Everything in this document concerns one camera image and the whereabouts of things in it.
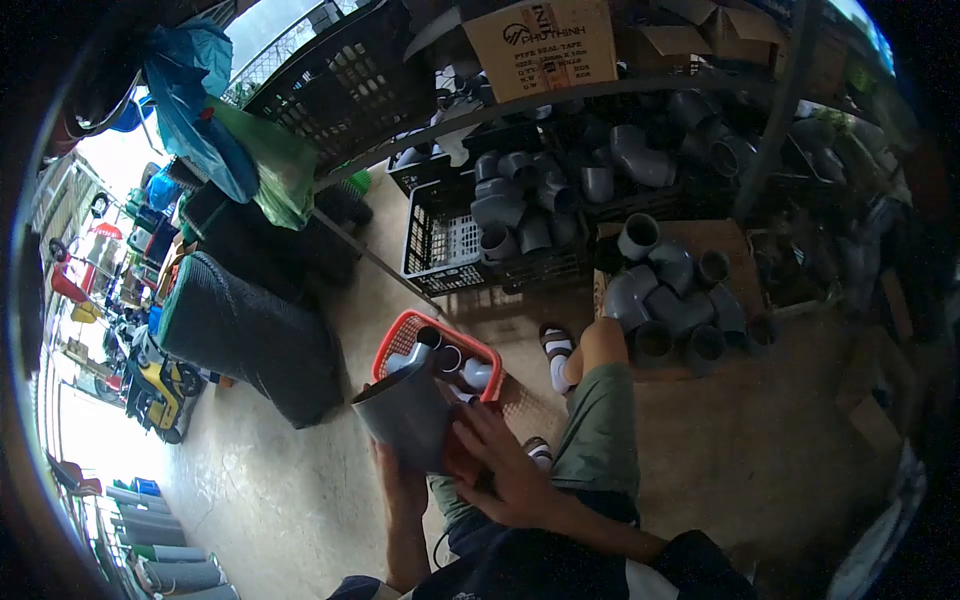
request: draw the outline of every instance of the red plastic basket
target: red plastic basket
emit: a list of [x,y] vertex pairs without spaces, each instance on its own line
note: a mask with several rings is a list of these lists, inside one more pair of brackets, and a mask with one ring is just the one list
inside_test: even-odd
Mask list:
[[500,396],[500,387],[503,385],[503,379],[506,373],[503,371],[503,361],[500,355],[489,346],[481,344],[477,340],[460,333],[455,329],[435,321],[416,310],[407,310],[396,318],[396,322],[387,331],[383,342],[380,343],[380,349],[376,351],[376,358],[373,359],[373,381],[379,381],[387,376],[387,358],[394,353],[409,354],[417,340],[417,332],[423,327],[436,327],[443,334],[444,338],[457,346],[461,351],[475,354],[492,366],[490,385],[480,395],[481,402],[495,402]]

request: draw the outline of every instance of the blue plastic bag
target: blue plastic bag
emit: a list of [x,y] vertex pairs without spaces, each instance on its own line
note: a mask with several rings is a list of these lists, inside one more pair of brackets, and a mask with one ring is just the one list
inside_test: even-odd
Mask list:
[[197,165],[225,194],[247,203],[259,187],[250,156],[216,117],[201,118],[206,95],[227,89],[233,45],[211,19],[157,27],[144,44],[144,75],[156,100],[167,153]]

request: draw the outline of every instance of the black mesh roll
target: black mesh roll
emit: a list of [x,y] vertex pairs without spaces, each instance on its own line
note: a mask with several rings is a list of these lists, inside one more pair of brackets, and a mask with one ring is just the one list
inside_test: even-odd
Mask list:
[[327,324],[204,252],[182,260],[156,340],[182,360],[251,384],[298,429],[343,403],[340,346]]

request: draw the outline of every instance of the wheel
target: wheel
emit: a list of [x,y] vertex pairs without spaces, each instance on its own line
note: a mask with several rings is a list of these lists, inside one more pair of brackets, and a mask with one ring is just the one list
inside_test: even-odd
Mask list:
[[199,396],[204,389],[204,381],[200,379],[200,375],[193,367],[186,365],[177,365],[177,369],[180,370],[180,390],[183,392],[183,396]]
[[54,257],[54,262],[63,262],[69,254],[66,245],[58,237],[47,242],[47,249],[50,251],[50,255]]
[[183,436],[177,431],[176,427],[170,429],[154,429],[156,436],[168,444],[179,444]]
[[94,219],[103,219],[107,213],[107,194],[100,192],[93,197],[93,203],[90,205],[90,214]]

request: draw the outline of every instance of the cardboard box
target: cardboard box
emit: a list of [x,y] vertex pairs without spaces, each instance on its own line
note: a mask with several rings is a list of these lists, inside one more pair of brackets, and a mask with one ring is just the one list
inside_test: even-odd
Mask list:
[[690,55],[712,54],[707,42],[693,27],[623,27],[614,35],[616,56],[639,73],[685,74]]
[[744,60],[773,68],[778,49],[785,44],[773,17],[746,2],[729,0],[719,6],[710,0],[670,0],[662,7],[700,28],[718,59]]
[[498,103],[617,79],[606,0],[528,0],[464,29]]
[[[789,54],[789,43],[778,48],[777,65],[774,69],[778,80],[783,78]],[[813,60],[806,72],[804,92],[811,95],[812,100],[833,98],[843,86],[846,65],[847,42],[836,28],[823,23],[817,36],[817,45],[813,48]]]

